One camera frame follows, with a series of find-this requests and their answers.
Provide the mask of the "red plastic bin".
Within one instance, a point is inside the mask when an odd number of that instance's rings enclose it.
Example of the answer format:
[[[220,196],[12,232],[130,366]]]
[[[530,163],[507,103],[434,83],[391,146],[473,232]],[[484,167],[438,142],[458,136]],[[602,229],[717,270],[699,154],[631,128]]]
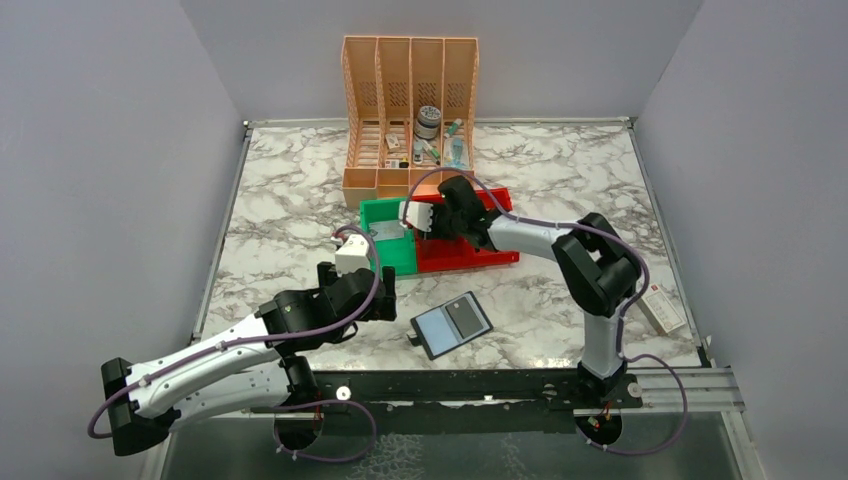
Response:
[[[419,273],[476,268],[474,250],[462,237],[445,236],[442,229],[447,219],[447,207],[441,196],[417,195],[415,202],[432,206],[430,231],[415,230],[416,258]]]
[[[507,188],[499,187],[491,190],[495,199],[507,211],[511,211],[512,199]],[[490,251],[484,249],[476,249],[470,243],[465,242],[462,247],[462,263],[467,268],[481,268],[489,266],[501,266],[517,263],[520,260],[520,254],[514,251]]]

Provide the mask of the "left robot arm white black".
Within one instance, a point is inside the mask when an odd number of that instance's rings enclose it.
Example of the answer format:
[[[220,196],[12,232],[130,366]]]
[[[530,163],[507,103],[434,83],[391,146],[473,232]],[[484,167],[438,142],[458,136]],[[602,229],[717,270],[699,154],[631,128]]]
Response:
[[[101,367],[104,438],[118,456],[143,452],[195,421],[242,409],[311,408],[323,398],[306,352],[353,338],[360,321],[396,317],[396,273],[317,267],[319,284],[283,290],[229,329],[165,357]]]

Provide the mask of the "black card holder wallet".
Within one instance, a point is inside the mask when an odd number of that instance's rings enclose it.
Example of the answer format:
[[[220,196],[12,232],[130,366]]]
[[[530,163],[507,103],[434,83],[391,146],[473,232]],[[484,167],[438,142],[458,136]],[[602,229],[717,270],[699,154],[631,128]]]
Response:
[[[445,306],[454,300],[468,297],[483,322],[483,328],[474,336],[462,339],[447,315]],[[407,340],[413,347],[420,347],[429,360],[435,360],[457,348],[491,332],[493,325],[473,292],[467,291],[443,304],[433,307],[410,319],[412,331]]]

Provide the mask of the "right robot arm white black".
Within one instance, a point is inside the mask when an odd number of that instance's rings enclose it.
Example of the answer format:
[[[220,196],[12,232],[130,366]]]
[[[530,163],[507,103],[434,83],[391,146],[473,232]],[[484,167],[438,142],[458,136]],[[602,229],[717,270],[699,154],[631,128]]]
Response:
[[[399,217],[427,239],[463,239],[491,252],[518,252],[555,262],[571,298],[584,313],[584,349],[577,366],[584,396],[611,396],[626,372],[623,323],[648,275],[641,257],[607,219],[590,213],[580,220],[555,222],[522,217],[488,195],[476,179],[453,176],[438,186],[440,202],[408,203]]]

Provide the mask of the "black VIP credit card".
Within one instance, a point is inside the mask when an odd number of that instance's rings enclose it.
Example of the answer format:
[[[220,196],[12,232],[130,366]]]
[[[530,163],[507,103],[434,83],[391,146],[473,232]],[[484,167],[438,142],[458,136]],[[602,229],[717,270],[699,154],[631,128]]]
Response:
[[[445,309],[462,339],[476,335],[484,326],[468,297],[454,300]]]

